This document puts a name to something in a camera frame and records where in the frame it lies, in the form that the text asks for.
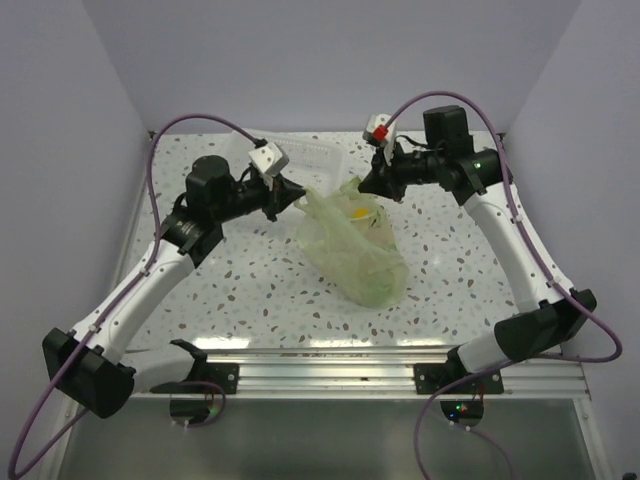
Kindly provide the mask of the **light green avocado plastic bag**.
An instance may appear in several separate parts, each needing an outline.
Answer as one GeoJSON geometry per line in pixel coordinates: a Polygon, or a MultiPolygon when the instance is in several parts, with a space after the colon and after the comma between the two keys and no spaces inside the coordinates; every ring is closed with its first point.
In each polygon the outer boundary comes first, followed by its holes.
{"type": "Polygon", "coordinates": [[[402,300],[409,267],[385,208],[374,195],[358,191],[360,181],[353,177],[327,195],[306,187],[306,195],[294,203],[304,214],[295,240],[306,260],[347,299],[382,309],[402,300]],[[352,219],[358,208],[369,214],[352,219]]]}

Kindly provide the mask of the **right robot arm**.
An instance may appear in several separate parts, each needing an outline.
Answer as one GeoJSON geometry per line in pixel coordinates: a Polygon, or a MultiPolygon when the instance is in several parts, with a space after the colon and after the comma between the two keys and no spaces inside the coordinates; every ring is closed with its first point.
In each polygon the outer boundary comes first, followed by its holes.
{"type": "Polygon", "coordinates": [[[370,116],[363,138],[375,154],[359,190],[399,201],[410,185],[439,185],[474,220],[505,272],[517,315],[447,355],[447,384],[464,393],[480,382],[481,371],[533,358],[574,337],[596,300],[590,290],[576,290],[558,268],[545,276],[517,229],[528,225],[528,217],[522,207],[509,208],[511,174],[501,169],[495,150],[475,150],[465,110],[433,108],[423,122],[426,150],[406,152],[388,115],[370,116]]]}

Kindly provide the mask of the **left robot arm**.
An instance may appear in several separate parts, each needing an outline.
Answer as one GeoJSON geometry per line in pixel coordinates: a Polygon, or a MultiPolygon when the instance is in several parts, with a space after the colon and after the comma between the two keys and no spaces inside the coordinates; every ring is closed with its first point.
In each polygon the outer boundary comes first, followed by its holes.
{"type": "Polygon", "coordinates": [[[304,196],[302,186],[283,176],[289,158],[275,144],[250,151],[249,159],[244,176],[235,179],[223,157],[198,158],[139,264],[70,331],[54,328],[46,335],[42,347],[55,388],[100,418],[139,392],[218,390],[206,354],[184,340],[142,354],[136,365],[122,359],[163,299],[223,240],[224,223],[255,211],[274,221],[304,196]]]}

